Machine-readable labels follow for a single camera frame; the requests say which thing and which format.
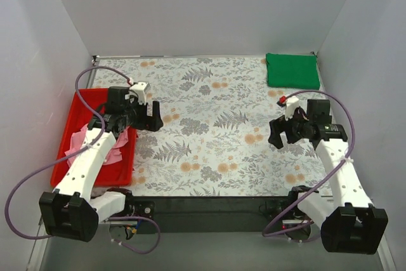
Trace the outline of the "green t shirt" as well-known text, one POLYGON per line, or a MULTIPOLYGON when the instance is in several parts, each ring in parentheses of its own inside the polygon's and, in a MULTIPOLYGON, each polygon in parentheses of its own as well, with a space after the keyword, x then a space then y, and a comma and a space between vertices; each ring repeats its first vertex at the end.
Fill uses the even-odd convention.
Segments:
POLYGON ((267 84, 274 88, 319 89, 315 55, 267 53, 267 84))

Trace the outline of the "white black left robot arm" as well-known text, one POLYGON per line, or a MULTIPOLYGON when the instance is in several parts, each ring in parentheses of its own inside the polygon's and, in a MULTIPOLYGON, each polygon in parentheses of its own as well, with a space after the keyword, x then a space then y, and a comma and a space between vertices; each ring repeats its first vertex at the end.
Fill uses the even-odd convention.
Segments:
POLYGON ((149 87, 149 83, 138 82, 107 90, 107 101, 93 111, 69 170, 52 192, 44 192, 40 197, 47 234, 88 242, 99 223, 112 216, 128 220, 134 215, 130 191, 113 188, 97 198, 92 198, 91 192, 120 134, 128 128, 156 132, 163 126, 157 101, 152 103, 152 115, 147 114, 149 87))

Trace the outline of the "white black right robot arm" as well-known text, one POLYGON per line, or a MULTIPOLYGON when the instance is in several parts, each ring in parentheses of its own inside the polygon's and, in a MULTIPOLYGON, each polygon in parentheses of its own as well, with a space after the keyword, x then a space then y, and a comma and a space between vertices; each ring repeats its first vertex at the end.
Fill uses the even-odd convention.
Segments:
POLYGON ((375 254, 388 224, 384 209, 376 208, 365 193, 350 157, 353 144, 344 127, 332 122, 329 100, 308 100, 302 109, 295 96, 283 96, 278 105, 284 115, 270 121, 269 143, 281 149, 281 134, 289 144, 308 140, 322 161, 325 178, 314 187, 294 187, 291 198, 263 230, 263 236, 288 213, 308 217, 319 229, 330 253, 375 254))

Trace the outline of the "pink t shirt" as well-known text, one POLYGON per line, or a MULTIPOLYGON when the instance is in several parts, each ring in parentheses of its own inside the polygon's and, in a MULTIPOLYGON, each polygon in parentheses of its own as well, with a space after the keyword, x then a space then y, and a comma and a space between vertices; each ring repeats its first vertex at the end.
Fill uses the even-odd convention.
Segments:
MULTIPOLYGON (((91 150, 97 148, 99 144, 104 140, 103 149, 98 149, 99 152, 103 152, 104 160, 103 165, 111 165, 123 160, 123 154, 121 149, 125 147, 129 142, 129 131, 126 128, 121 132, 115 141, 109 139, 107 140, 106 136, 103 136, 97 144, 94 144, 90 147, 91 150)), ((72 133, 70 136, 69 149, 64 152, 65 156, 69 156, 67 164, 68 167, 74 163, 76 155, 74 155, 81 148, 89 146, 89 143, 92 141, 91 134, 88 133, 87 125, 83 125, 81 129, 78 129, 76 132, 72 133)))

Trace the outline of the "floral patterned table mat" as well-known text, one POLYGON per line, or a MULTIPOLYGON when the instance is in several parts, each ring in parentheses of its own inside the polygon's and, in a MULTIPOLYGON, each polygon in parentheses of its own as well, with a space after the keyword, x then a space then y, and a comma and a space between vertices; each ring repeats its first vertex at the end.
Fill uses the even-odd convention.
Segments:
POLYGON ((93 88, 147 81, 160 103, 163 128, 138 133, 134 195, 286 195, 325 177, 308 141, 268 143, 291 90, 267 85, 263 57, 103 59, 92 76, 93 88))

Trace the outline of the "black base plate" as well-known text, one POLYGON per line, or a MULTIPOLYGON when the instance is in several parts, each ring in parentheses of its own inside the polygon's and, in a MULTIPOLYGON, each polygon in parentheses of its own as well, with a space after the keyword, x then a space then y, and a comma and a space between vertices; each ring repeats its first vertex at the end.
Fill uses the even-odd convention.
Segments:
POLYGON ((162 233, 261 232, 293 202, 291 196, 131 196, 123 215, 151 219, 162 233))

